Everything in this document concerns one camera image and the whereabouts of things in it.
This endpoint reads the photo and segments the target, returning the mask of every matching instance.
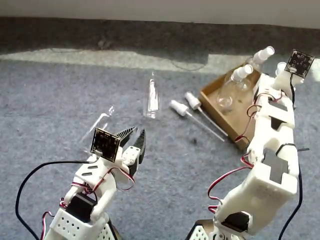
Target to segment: transparent container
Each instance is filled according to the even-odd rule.
[[[156,76],[155,72],[152,72],[144,90],[143,115],[150,119],[156,119],[160,116],[161,96],[159,82],[159,77]]]
[[[114,111],[114,106],[111,106],[107,113],[101,113],[97,120],[90,126],[88,131],[86,131],[86,133],[80,140],[80,147],[83,151],[90,154],[95,128],[106,130],[110,122],[110,117],[112,116]]]
[[[217,95],[217,103],[223,110],[231,110],[238,95],[245,92],[244,80],[253,72],[253,67],[249,64],[239,67],[233,72],[229,72],[224,79],[224,84]]]
[[[272,46],[267,46],[265,49],[262,49],[249,57],[244,64],[250,64],[255,71],[262,73],[265,61],[273,54],[275,54],[275,49]],[[254,78],[254,74],[249,74],[243,81],[242,89],[250,90]]]

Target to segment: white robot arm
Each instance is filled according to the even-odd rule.
[[[123,152],[123,146],[136,130],[132,127],[116,135],[95,130],[93,154],[87,160],[90,163],[83,164],[75,173],[72,187],[62,199],[45,240],[121,239],[105,210],[116,193],[117,183],[126,183],[128,179],[134,183],[132,177],[143,161],[145,130]],[[110,146],[116,154],[111,154]],[[88,196],[92,193],[96,199]]]
[[[246,152],[250,173],[214,206],[214,228],[207,234],[208,238],[194,239],[240,240],[253,236],[297,193],[294,85],[303,83],[313,59],[294,50],[286,69],[276,78],[261,74],[253,89],[257,112],[254,137]],[[196,227],[199,232],[204,231],[201,224]]]

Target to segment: black wire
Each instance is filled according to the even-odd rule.
[[[302,201],[303,201],[303,187],[302,187],[302,174],[301,174],[301,169],[300,169],[300,164],[299,164],[299,202],[298,205],[295,207],[293,213],[291,214],[291,216],[288,218],[288,220],[285,222],[281,233],[279,235],[278,240],[282,239],[282,236],[285,232],[285,230],[287,229],[289,223],[291,222],[291,220],[294,218],[294,216],[296,215],[296,213],[298,212],[298,210],[300,209],[301,205],[302,205]]]
[[[27,181],[29,180],[29,178],[35,173],[37,172],[39,169],[43,168],[44,166],[47,165],[53,165],[53,164],[92,164],[94,162],[90,162],[90,161],[85,161],[85,160],[67,160],[67,161],[49,161],[49,162],[45,162],[40,164],[39,166],[37,166],[35,169],[33,169],[23,180],[23,182],[21,183],[18,193],[16,195],[16,200],[15,200],[15,215],[16,217],[19,219],[19,221],[22,223],[22,225],[33,235],[33,237],[36,240],[40,240],[39,237],[37,236],[37,234],[32,230],[32,228],[23,220],[23,218],[20,216],[19,214],[19,202],[20,202],[20,197],[21,197],[21,193],[22,190],[25,186],[25,184],[27,183]]]
[[[294,74],[291,73],[290,76],[290,89],[291,89],[291,93],[292,93],[292,105],[295,104],[295,89],[294,86],[292,85],[292,79],[294,78]]]

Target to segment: cardboard box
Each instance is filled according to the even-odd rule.
[[[249,117],[247,116],[247,108],[252,104],[254,94],[252,90],[247,91],[245,94],[241,94],[241,96],[233,103],[232,111],[222,112],[217,104],[217,96],[220,87],[225,81],[226,75],[227,73],[205,86],[200,92],[199,100],[202,103],[203,109],[228,134],[232,141],[234,141],[236,137],[244,132],[248,124]],[[258,71],[254,71],[250,75],[249,80],[252,83],[252,89],[260,78],[260,75],[261,74]],[[245,134],[250,141],[254,136],[255,122],[256,121],[254,120],[251,121]],[[236,145],[239,149],[243,150],[248,146],[248,141],[242,138]]]

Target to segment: gray carpet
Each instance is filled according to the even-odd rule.
[[[117,192],[109,213],[126,240],[183,240],[194,222],[212,218],[206,196],[210,183],[241,165],[241,152],[221,143],[188,119],[168,109],[172,98],[186,91],[198,93],[221,69],[234,67],[237,56],[272,45],[276,55],[267,63],[273,74],[277,62],[287,61],[293,48],[316,57],[320,30],[261,25],[91,21],[67,19],[0,19],[0,239],[31,240],[15,216],[16,194],[25,176],[37,165],[53,160],[84,159],[79,139],[101,112],[114,105],[109,130],[138,125],[146,128],[144,162],[135,175],[136,186]],[[143,86],[151,68],[126,67],[130,59],[118,56],[121,67],[8,59],[9,54],[59,48],[98,50],[106,39],[106,54],[127,51],[182,63],[205,66],[213,55],[212,71],[158,70],[162,82],[163,114],[159,120],[142,117]],[[60,53],[63,61],[68,53]],[[219,55],[227,55],[221,61]],[[79,61],[86,62],[79,55]],[[304,202],[283,239],[317,239],[320,141],[320,65],[315,63],[303,85],[297,87],[295,143],[310,147],[299,154]],[[20,212],[40,235],[44,211],[56,212],[59,197],[70,187],[78,165],[48,166],[36,173],[22,193]],[[215,188],[223,198],[248,174],[238,172]],[[278,239],[298,202],[294,198],[272,224],[254,239]]]

